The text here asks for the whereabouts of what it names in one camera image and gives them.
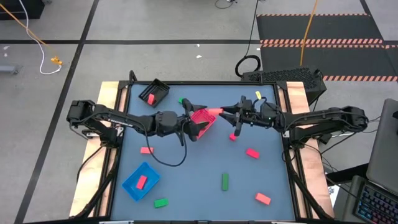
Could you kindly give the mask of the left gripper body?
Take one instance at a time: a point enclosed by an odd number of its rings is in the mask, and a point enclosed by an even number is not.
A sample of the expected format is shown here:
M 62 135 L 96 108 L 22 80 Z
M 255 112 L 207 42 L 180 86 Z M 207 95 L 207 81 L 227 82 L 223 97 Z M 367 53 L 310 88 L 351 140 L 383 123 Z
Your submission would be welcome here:
M 187 98 L 182 98 L 180 100 L 184 110 L 185 110 L 185 100 L 186 99 Z M 187 113 L 185 111 L 185 113 L 183 115 L 181 115 L 177 118 L 177 132 L 178 132 L 177 136 L 178 136 L 182 146 L 186 146 L 186 144 L 187 144 L 187 140 L 185 139 L 185 136 L 187 135 L 187 128 L 188 128 L 189 122 L 191 122 L 190 112 Z

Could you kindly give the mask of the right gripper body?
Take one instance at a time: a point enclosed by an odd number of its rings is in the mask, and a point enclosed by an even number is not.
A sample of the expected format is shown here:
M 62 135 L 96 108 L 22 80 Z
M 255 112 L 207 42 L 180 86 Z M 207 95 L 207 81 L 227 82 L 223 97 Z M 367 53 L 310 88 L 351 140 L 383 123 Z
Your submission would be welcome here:
M 254 124 L 259 119 L 259 114 L 254 109 L 252 100 L 248 100 L 245 96 L 242 96 L 240 101 L 236 105 L 237 109 L 235 112 L 235 131 L 234 135 L 239 136 L 241 134 L 243 124 Z

